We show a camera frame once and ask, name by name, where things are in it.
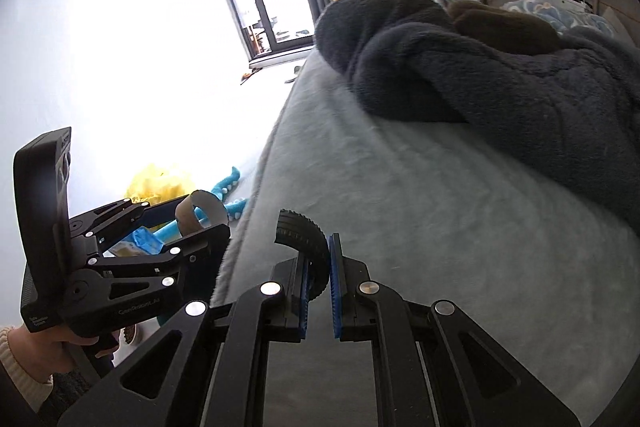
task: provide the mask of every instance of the sweater cuff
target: sweater cuff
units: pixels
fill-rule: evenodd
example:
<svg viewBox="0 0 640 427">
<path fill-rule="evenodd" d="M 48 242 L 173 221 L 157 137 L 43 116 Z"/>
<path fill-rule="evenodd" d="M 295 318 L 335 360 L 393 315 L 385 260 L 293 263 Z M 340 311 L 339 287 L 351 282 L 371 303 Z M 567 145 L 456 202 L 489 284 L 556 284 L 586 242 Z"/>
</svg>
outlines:
<svg viewBox="0 0 640 427">
<path fill-rule="evenodd" d="M 4 365 L 4 369 L 7 371 L 22 397 L 35 412 L 38 412 L 40 406 L 53 390 L 53 377 L 49 377 L 47 383 L 40 383 L 33 380 L 33 378 L 20 367 L 20 364 L 14 359 L 11 349 L 9 349 L 7 333 L 11 329 L 13 328 L 0 329 L 0 362 Z"/>
</svg>

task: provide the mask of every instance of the hand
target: hand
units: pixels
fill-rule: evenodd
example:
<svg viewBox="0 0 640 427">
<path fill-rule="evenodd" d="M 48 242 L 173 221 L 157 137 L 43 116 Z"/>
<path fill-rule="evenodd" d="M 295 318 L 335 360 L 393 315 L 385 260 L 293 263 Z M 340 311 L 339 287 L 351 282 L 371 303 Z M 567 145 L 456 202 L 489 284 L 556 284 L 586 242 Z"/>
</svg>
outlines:
<svg viewBox="0 0 640 427">
<path fill-rule="evenodd" d="M 120 331 L 114 331 L 113 336 L 118 340 Z M 91 346 L 98 341 L 98 337 L 85 339 L 78 337 L 65 325 L 54 326 L 48 330 L 31 333 L 24 324 L 7 335 L 9 349 L 20 367 L 40 383 L 46 383 L 53 373 L 68 373 L 76 367 L 73 359 L 66 351 L 63 343 L 77 346 Z M 97 358 L 109 355 L 119 346 L 108 351 L 101 351 Z"/>
</svg>

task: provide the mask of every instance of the black tire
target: black tire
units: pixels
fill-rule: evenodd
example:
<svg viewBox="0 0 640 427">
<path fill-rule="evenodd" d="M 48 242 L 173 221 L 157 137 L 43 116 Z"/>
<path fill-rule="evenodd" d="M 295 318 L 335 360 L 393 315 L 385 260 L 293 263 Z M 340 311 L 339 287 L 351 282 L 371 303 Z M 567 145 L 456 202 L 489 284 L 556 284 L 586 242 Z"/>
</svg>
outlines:
<svg viewBox="0 0 640 427">
<path fill-rule="evenodd" d="M 309 300 L 318 297 L 329 282 L 331 256 L 322 230 L 308 217 L 281 210 L 275 242 L 298 250 L 309 261 Z"/>
</svg>

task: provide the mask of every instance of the blue patterned bedding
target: blue patterned bedding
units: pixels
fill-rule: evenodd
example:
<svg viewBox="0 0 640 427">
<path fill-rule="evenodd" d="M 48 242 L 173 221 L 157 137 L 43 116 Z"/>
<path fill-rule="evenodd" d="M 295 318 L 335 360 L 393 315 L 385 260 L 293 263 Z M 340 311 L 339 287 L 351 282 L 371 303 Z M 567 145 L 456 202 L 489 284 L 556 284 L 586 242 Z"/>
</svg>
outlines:
<svg viewBox="0 0 640 427">
<path fill-rule="evenodd" d="M 443 8 L 447 8 L 450 3 L 459 0 L 433 0 Z M 599 15 L 590 13 L 574 13 L 562 8 L 556 8 L 548 2 L 541 0 L 519 0 L 508 2 L 502 6 L 505 10 L 528 13 L 535 15 L 553 26 L 560 34 L 576 26 L 586 26 L 603 33 L 607 37 L 615 38 L 616 32 L 607 20 Z"/>
</svg>

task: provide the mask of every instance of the yellow object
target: yellow object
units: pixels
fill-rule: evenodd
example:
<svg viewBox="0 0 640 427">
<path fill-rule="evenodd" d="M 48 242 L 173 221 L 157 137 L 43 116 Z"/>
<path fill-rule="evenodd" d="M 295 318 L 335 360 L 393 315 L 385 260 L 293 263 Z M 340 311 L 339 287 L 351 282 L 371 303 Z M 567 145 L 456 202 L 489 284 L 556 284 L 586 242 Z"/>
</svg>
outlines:
<svg viewBox="0 0 640 427">
<path fill-rule="evenodd" d="M 150 204 L 158 204 L 191 194 L 195 189 L 187 172 L 176 166 L 164 169 L 151 163 L 133 176 L 124 197 L 131 198 L 134 203 L 148 201 Z"/>
</svg>

